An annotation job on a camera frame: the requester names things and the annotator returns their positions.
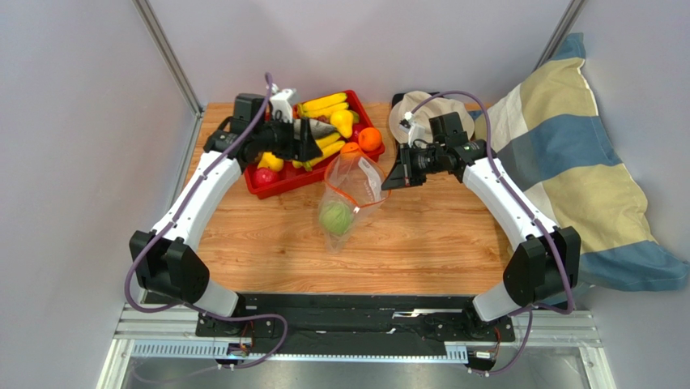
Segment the grey fish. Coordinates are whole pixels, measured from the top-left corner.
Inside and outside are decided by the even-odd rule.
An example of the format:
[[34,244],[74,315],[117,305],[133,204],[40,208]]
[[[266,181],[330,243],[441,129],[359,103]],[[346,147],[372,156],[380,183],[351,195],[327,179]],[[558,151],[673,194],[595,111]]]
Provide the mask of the grey fish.
[[296,119],[294,121],[294,139],[300,139],[300,134],[302,127],[305,123],[309,124],[309,129],[311,130],[311,135],[315,140],[324,139],[325,137],[332,134],[339,134],[338,130],[329,123],[321,122],[317,119]]

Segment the clear zip top bag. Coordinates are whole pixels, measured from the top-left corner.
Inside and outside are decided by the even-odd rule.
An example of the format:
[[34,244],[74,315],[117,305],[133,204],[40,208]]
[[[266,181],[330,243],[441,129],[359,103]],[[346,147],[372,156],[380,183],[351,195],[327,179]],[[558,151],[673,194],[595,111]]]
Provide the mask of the clear zip top bag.
[[[325,236],[326,249],[341,251],[353,231],[390,197],[391,192],[381,188],[384,179],[377,162],[361,151],[339,154],[329,163],[323,179],[325,191],[317,210],[317,224]],[[318,221],[322,205],[329,201],[343,202],[353,213],[353,223],[342,236],[328,233]]]

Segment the red apple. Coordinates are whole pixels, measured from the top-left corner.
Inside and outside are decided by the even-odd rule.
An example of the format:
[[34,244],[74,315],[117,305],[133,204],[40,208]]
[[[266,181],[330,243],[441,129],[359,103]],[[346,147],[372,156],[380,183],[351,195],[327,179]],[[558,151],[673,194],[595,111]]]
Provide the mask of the red apple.
[[253,174],[253,184],[256,188],[270,186],[279,181],[279,174],[269,168],[258,168]]

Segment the green cabbage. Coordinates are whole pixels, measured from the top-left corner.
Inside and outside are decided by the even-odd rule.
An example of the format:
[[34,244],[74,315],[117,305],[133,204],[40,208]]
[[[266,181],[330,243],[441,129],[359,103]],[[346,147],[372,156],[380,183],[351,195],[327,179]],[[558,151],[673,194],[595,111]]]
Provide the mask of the green cabbage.
[[318,221],[328,233],[342,236],[353,223],[353,213],[345,203],[329,201],[322,205],[318,214]]

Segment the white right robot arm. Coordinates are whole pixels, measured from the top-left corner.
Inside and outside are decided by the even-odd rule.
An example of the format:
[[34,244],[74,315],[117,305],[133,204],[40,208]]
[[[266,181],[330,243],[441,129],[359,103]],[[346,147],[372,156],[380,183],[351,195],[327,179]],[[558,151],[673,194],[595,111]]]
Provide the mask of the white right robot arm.
[[578,281],[578,232],[542,214],[486,142],[469,139],[457,113],[431,118],[430,142],[423,140],[424,128],[412,113],[405,113],[399,126],[408,140],[399,145],[383,190],[421,186],[433,173],[453,175],[482,200],[513,249],[501,282],[472,299],[468,311],[474,320],[489,323],[560,293],[572,296]]

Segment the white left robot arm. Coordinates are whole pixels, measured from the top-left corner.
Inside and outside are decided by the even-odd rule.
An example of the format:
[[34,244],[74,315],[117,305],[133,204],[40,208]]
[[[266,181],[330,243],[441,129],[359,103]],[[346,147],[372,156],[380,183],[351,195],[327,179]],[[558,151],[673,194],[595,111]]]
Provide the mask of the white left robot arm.
[[134,301],[132,282],[150,293],[171,299],[212,317],[231,318],[240,303],[239,293],[212,280],[197,249],[221,199],[245,168],[270,152],[286,160],[305,162],[321,156],[311,123],[296,119],[294,88],[270,85],[263,95],[236,96],[233,113],[225,118],[204,145],[190,181],[173,205],[150,231],[130,238],[132,265],[126,274],[127,302]]

